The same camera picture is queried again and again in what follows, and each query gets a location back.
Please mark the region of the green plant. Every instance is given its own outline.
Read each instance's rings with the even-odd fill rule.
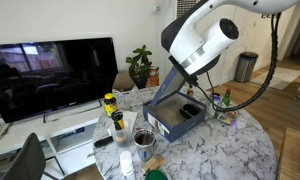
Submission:
[[[137,48],[132,52],[137,55],[134,57],[127,57],[126,59],[126,63],[130,63],[129,73],[144,74],[148,76],[152,64],[152,62],[149,61],[148,56],[151,56],[152,52],[147,50],[146,45],[143,45],[142,48]]]

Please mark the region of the yellow bottle cap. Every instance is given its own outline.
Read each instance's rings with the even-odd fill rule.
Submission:
[[[108,93],[106,95],[104,95],[105,99],[112,99],[113,98],[113,94],[112,93]]]

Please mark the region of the black chair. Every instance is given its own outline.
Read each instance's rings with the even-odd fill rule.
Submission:
[[[44,172],[46,159],[39,139],[31,133],[7,172],[0,173],[0,180],[40,180],[46,175],[53,180],[57,178]]]

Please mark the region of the white tv stand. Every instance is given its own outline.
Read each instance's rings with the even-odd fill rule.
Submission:
[[[95,101],[76,107],[76,111],[85,111],[97,106],[99,103]],[[60,113],[72,114],[72,110]],[[43,115],[15,122],[10,127],[8,134],[0,140],[0,155],[21,148],[28,135],[34,132],[44,146],[46,159],[49,159],[47,160],[46,172],[57,178],[62,178],[64,175],[95,163],[92,136],[96,123],[103,113],[102,104],[100,108],[73,114],[53,122],[44,123]],[[84,132],[61,138],[66,133],[82,127],[84,127]],[[9,163],[2,165],[0,171],[4,171],[8,167]]]

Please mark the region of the potted plant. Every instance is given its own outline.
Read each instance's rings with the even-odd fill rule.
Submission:
[[[152,62],[149,61],[148,56],[152,55],[152,53],[147,50],[146,45],[132,52],[136,56],[127,57],[126,63],[130,63],[129,74],[131,79],[137,85],[138,89],[142,89],[146,87],[147,78],[149,77]]]

